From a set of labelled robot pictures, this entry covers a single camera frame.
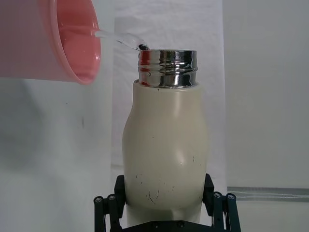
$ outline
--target bottle opening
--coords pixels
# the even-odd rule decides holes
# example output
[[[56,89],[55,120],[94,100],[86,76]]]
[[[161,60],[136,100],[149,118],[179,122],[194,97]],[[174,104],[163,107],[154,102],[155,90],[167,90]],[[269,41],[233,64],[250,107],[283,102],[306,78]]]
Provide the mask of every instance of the bottle opening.
[[[196,85],[197,52],[194,50],[141,50],[139,83],[156,88]]]

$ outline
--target bolt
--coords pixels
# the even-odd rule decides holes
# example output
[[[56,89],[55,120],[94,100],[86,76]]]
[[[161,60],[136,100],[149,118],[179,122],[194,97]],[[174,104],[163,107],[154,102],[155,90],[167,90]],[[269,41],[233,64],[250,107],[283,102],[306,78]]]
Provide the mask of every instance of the bolt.
[[[235,199],[235,197],[233,195],[228,195],[227,198],[231,199],[231,200]]]
[[[221,197],[221,195],[220,195],[219,193],[215,193],[215,194],[214,194],[214,197],[216,197],[216,198],[220,198],[220,197]]]
[[[108,200],[111,200],[111,201],[115,200],[115,199],[116,199],[116,197],[114,195],[111,195],[111,196],[108,197]]]
[[[184,227],[184,222],[183,221],[177,222],[177,226],[180,228]]]
[[[102,201],[102,198],[100,198],[100,197],[97,197],[96,199],[95,199],[95,202],[96,203],[99,203],[99,202],[101,202]]]

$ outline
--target white wall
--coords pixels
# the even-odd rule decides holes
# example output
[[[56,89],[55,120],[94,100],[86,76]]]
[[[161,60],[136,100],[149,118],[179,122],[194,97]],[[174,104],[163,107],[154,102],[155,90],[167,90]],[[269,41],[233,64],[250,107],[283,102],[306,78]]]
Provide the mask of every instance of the white wall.
[[[112,0],[93,3],[113,31]],[[112,55],[104,40],[89,86],[0,79],[1,232],[94,230],[93,198],[111,193]]]
[[[223,9],[228,186],[309,188],[309,1]]]

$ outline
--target screw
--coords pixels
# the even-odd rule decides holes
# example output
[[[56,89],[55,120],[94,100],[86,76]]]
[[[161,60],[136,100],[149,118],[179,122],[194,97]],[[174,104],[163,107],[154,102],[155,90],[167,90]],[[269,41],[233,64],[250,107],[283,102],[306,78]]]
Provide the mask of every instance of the screw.
[[[111,196],[108,197],[108,200],[111,200],[111,201],[115,200],[115,199],[116,199],[116,197],[114,195],[111,195]]]
[[[184,227],[184,222],[183,221],[177,222],[177,226],[180,228]]]
[[[152,223],[152,227],[154,227],[154,228],[156,228],[156,229],[157,229],[157,228],[159,228],[159,225],[158,225],[158,223],[157,223],[157,222],[153,222],[153,223]]]
[[[148,47],[147,45],[145,45],[145,44],[140,44],[140,45],[138,46],[138,49],[139,49],[139,50],[149,50],[149,47]]]
[[[102,198],[100,198],[100,197],[97,197],[96,199],[95,199],[95,202],[96,203],[99,203],[99,202],[101,202],[102,201]]]
[[[228,195],[227,198],[231,199],[231,200],[235,199],[235,197],[233,195]]]

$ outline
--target pink cup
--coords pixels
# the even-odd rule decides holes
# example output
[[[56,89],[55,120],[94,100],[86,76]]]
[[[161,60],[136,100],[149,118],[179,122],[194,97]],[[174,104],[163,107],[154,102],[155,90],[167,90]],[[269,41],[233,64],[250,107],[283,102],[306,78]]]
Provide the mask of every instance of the pink cup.
[[[98,74],[101,45],[91,0],[0,0],[0,30],[0,77],[86,85]]]

